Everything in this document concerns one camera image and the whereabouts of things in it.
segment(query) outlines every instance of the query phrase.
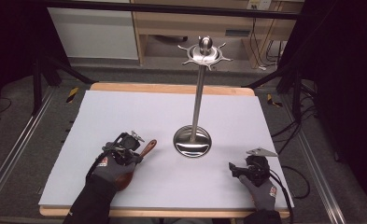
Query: white wall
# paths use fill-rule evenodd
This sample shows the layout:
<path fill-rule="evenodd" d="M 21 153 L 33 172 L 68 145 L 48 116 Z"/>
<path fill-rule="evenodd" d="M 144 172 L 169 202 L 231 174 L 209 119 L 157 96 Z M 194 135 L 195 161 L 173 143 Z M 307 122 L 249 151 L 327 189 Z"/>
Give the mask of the white wall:
<path fill-rule="evenodd" d="M 138 59 L 131 12 L 49 8 L 49 14 L 68 57 Z"/>

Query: wooden handle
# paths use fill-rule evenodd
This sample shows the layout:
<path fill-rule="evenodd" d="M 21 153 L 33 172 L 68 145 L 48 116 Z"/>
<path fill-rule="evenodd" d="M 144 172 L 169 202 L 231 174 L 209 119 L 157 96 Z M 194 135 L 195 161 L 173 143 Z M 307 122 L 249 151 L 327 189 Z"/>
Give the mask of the wooden handle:
<path fill-rule="evenodd" d="M 148 145 L 143 149 L 143 151 L 140 153 L 140 157 L 145 157 L 155 146 L 157 145 L 157 140 L 153 139 L 151 140 Z"/>

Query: wooden table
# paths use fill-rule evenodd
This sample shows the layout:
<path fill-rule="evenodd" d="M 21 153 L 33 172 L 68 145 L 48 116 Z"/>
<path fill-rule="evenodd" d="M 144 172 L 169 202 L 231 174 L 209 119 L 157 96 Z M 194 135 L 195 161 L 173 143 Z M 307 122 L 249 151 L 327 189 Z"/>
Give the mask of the wooden table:
<path fill-rule="evenodd" d="M 95 83 L 91 91 L 134 91 L 134 92 L 160 92 L 160 93 L 187 93 L 194 94 L 195 86 L 164 85 L 164 84 L 137 84 L 137 83 Z M 251 89 L 204 86 L 204 94 L 215 95 L 248 95 L 254 96 Z M 69 207 L 40 206 L 43 216 L 66 216 Z M 253 211 L 244 210 L 176 210 L 171 209 L 114 209 L 110 210 L 111 217 L 246 217 Z M 279 211 L 281 217 L 288 217 L 287 209 Z"/>

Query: gray carpet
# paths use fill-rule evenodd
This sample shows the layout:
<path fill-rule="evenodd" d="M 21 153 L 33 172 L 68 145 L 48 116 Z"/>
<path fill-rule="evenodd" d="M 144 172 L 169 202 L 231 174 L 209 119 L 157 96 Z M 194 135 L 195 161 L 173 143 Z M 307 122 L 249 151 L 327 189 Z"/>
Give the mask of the gray carpet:
<path fill-rule="evenodd" d="M 103 81 L 147 82 L 147 83 L 178 83 L 195 84 L 197 74 L 193 71 L 143 70 L 143 69 L 93 69 L 77 68 L 88 77 Z M 44 187 L 48 175 L 56 161 L 59 151 L 68 135 L 77 113 L 85 90 L 90 86 L 84 85 L 74 78 L 62 74 L 63 84 L 56 88 L 49 109 L 40 121 L 31 141 L 21 154 L 10 178 L 0 192 L 0 217 L 42 217 L 38 212 L 40 194 L 38 189 Z M 259 75 L 212 72 L 208 73 L 205 85 L 240 86 L 257 80 Z M 266 117 L 270 133 L 276 133 L 290 124 L 286 107 L 267 104 L 267 93 L 275 94 L 277 80 L 267 83 L 256 90 L 260 97 L 262 110 Z M 20 131 L 29 119 L 32 110 L 32 81 L 29 77 L 11 83 L 3 90 L 3 95 L 12 101 L 11 107 L 0 114 L 0 164 L 13 146 Z M 79 87 L 73 103 L 65 102 L 70 90 Z M 303 101 L 304 108 L 312 105 L 311 100 Z M 303 131 L 308 137 L 311 147 L 315 150 L 333 193 L 344 213 L 347 223 L 367 223 L 367 198 L 356 183 L 346 164 L 335 162 L 332 147 L 324 135 L 319 121 L 310 117 L 303 122 Z M 278 136 L 275 140 L 288 138 L 289 133 Z M 283 142 L 275 143 L 279 150 Z M 296 223 L 330 223 L 328 214 L 319 197 L 317 188 L 311 178 L 307 164 L 303 158 L 301 145 L 297 137 L 289 142 L 280 156 L 281 164 L 291 166 L 302 172 L 311 184 L 310 195 L 301 200 L 294 199 Z M 301 177 L 290 170 L 284 169 L 290 190 L 294 195 L 305 193 L 306 185 Z"/>

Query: floor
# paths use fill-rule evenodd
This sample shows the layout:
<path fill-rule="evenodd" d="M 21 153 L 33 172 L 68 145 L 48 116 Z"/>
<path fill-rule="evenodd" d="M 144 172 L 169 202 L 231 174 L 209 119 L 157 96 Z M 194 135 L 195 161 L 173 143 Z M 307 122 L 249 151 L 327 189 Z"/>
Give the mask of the floor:
<path fill-rule="evenodd" d="M 183 42 L 181 38 L 151 36 L 145 63 L 142 65 L 135 63 L 115 65 L 108 62 L 105 62 L 102 68 L 94 67 L 93 64 L 86 66 L 86 64 L 74 63 L 72 65 L 83 75 L 103 81 L 195 84 L 198 65 L 193 63 L 182 65 L 187 61 L 187 57 L 185 51 L 178 49 L 177 45 L 188 48 L 197 44 L 197 38 L 189 36 L 188 41 Z M 265 70 L 251 67 L 239 39 L 214 39 L 214 44 L 217 46 L 224 42 L 226 46 L 222 48 L 223 55 L 226 58 L 232 58 L 233 61 L 213 65 L 212 72 L 207 73 L 209 78 L 205 81 L 205 85 L 241 86 L 275 71 L 275 63 L 271 62 L 268 62 L 271 65 L 266 66 Z M 277 55 L 277 49 L 278 46 L 275 43 L 270 55 Z M 49 220 L 40 216 L 37 202 L 41 196 L 41 187 L 47 182 L 47 172 L 52 169 L 52 163 L 58 157 L 59 150 L 78 112 L 79 102 L 85 90 L 89 88 L 88 85 L 79 83 L 67 74 L 62 73 L 61 76 L 64 80 L 63 85 L 52 90 L 54 96 L 49 102 L 44 117 L 36 124 L 35 132 L 27 134 L 33 140 L 19 142 L 22 144 L 22 151 L 17 153 L 19 159 L 14 161 L 4 179 L 1 179 L 0 183 L 4 187 L 0 189 L 0 221 L 60 223 L 59 218 Z M 16 139 L 31 118 L 32 99 L 27 97 L 32 94 L 31 81 L 29 77 L 24 78 L 8 84 L 3 89 L 4 98 L 0 102 L 0 167 L 3 166 L 6 158 L 9 158 L 11 149 L 17 144 Z M 291 95 L 277 94 L 275 91 L 277 82 L 276 78 L 255 90 L 261 100 L 270 133 L 276 133 L 291 123 L 289 114 Z M 312 85 L 309 81 L 305 83 L 308 86 Z M 73 87 L 80 87 L 80 91 L 72 104 L 67 104 L 66 95 Z M 270 104 L 268 94 L 273 96 L 275 104 Z M 304 99 L 304 97 L 302 111 L 313 105 L 310 98 Z M 334 160 L 328 136 L 325 135 L 322 125 L 317 120 L 314 114 L 316 112 L 312 112 L 305 117 L 306 120 L 300 127 L 301 132 L 288 143 L 280 156 L 281 163 L 300 170 L 311 186 L 310 195 L 306 199 L 294 199 L 295 223 L 367 223 L 366 195 L 356 183 L 349 167 Z M 289 138 L 292 132 L 293 130 L 289 130 L 273 139 L 275 148 L 282 148 L 286 143 L 284 140 Z M 304 149 L 306 147 L 311 148 L 311 153 L 316 158 L 315 164 L 308 159 L 307 150 Z M 320 175 L 313 171 L 314 166 L 320 168 L 322 171 Z M 37 167 L 41 167 L 44 170 L 43 173 Z M 305 194 L 306 184 L 300 175 L 291 170 L 286 170 L 285 175 L 293 195 Z M 317 184 L 319 177 L 324 178 L 326 185 Z M 322 192 L 323 189 L 329 189 L 332 198 L 330 198 L 331 194 Z M 327 202 L 331 200 L 338 205 L 337 210 L 342 212 L 343 220 L 338 218 L 333 220 L 333 216 L 328 214 Z M 22 204 L 22 208 L 18 208 L 16 203 Z"/>

